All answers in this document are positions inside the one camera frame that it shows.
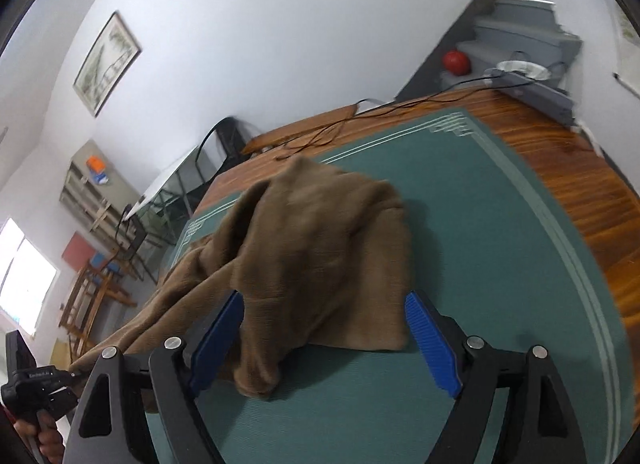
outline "red ball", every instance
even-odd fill
[[[469,57],[459,50],[452,50],[444,54],[442,65],[455,76],[465,76],[471,72]]]

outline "window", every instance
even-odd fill
[[[9,219],[0,232],[0,307],[29,335],[55,275],[56,268]]]

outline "electrical cord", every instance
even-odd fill
[[[460,100],[463,100],[464,98],[470,97],[471,95],[477,94],[478,92],[481,92],[483,90],[493,90],[495,89],[494,86],[489,85],[489,86],[481,86],[480,88],[473,90],[471,92],[466,92],[466,94],[463,94],[461,97],[457,97],[457,98],[453,98],[453,99],[447,99],[447,100],[437,100],[434,99],[433,97],[437,97],[438,95],[442,95],[446,92],[449,92],[450,90],[452,90],[454,87],[456,86],[460,86],[461,84],[467,84],[468,82],[474,82],[474,81],[486,81],[487,79],[499,79],[501,77],[504,77],[507,74],[507,72],[502,72],[500,75],[497,76],[482,76],[481,78],[473,78],[473,79],[466,79],[465,81],[459,81],[456,82],[455,84],[452,84],[451,86],[448,86],[447,88],[445,88],[444,90],[441,90],[439,92],[436,92],[435,94],[431,94],[428,95],[426,97],[422,97],[420,99],[416,99],[416,100],[412,100],[411,102],[406,102],[403,104],[397,104],[394,105],[392,108],[390,108],[389,110],[385,111],[384,113],[372,113],[375,112],[376,110],[379,110],[381,107],[377,107],[374,108],[373,110],[367,110],[366,112],[363,113],[357,113],[354,114],[350,117],[346,117],[344,119],[340,119],[340,121],[336,121],[335,123],[331,123],[328,124],[327,126],[324,126],[323,128],[319,129],[318,132],[316,132],[316,134],[311,137],[311,139],[309,139],[305,144],[300,145],[300,146],[296,146],[296,147],[289,147],[289,143],[292,142],[295,139],[299,139],[301,136],[298,135],[296,137],[292,137],[289,140],[286,140],[285,142],[283,142],[281,144],[282,148],[289,151],[290,153],[288,155],[279,155],[275,158],[275,160],[287,160],[288,158],[292,157],[293,155],[296,155],[297,153],[300,153],[302,151],[304,151],[305,149],[309,149],[311,147],[322,147],[322,146],[327,146],[329,144],[331,144],[335,139],[337,139],[338,137],[340,137],[340,133],[342,132],[342,129],[344,128],[345,123],[349,122],[349,121],[354,121],[355,119],[379,119],[381,117],[386,117],[387,115],[389,115],[390,113],[394,113],[397,112],[398,110],[411,110],[412,108],[416,107],[419,104],[424,104],[425,102],[437,102],[437,103],[450,103],[450,102],[458,102]],[[536,79],[531,79],[530,81],[527,82],[521,82],[521,83],[517,83],[517,84],[511,84],[508,86],[500,86],[500,88],[504,89],[504,88],[517,88],[519,86],[527,86],[529,84],[535,84],[538,83],[539,81]],[[371,98],[364,98],[359,100],[356,104],[360,104],[361,102],[364,102],[366,100],[375,100],[375,99],[371,99]],[[386,103],[383,106],[389,106],[392,105],[393,103]],[[403,113],[395,113],[394,116],[395,117],[399,117],[401,115],[404,115],[407,112],[403,112]],[[319,142],[320,138],[322,137],[322,135],[325,132],[328,132],[329,130],[331,130],[332,128],[335,127],[335,132],[334,134],[332,134],[330,139],[325,140],[324,142]]]

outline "metal screw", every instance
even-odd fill
[[[116,347],[107,347],[102,351],[102,357],[104,359],[111,359],[117,353],[118,349]]]
[[[180,338],[178,338],[177,336],[173,336],[169,339],[166,339],[164,341],[164,348],[169,349],[169,350],[175,350],[178,347],[180,347],[180,345],[182,345],[182,340]]]
[[[479,336],[469,336],[466,339],[466,344],[470,349],[480,350],[484,347],[484,339]]]
[[[531,349],[531,351],[533,352],[533,355],[538,359],[544,359],[549,355],[549,352],[547,352],[546,349],[540,345],[536,345]]]

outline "wooden floor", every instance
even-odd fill
[[[460,97],[468,91],[441,95],[439,100]],[[372,110],[327,130],[318,142],[330,144],[305,149],[316,155],[339,145],[381,131],[394,124],[421,117],[429,111],[464,107],[514,148],[529,163],[562,204],[591,248],[604,273],[626,327],[636,375],[636,426],[640,423],[640,205],[635,195],[609,165],[594,154],[589,143],[526,105],[493,90],[470,95],[460,102],[418,102],[391,113]],[[300,138],[289,147],[306,144]],[[258,155],[217,178],[198,207],[208,208],[230,193],[273,176],[286,165],[290,149],[278,147]]]

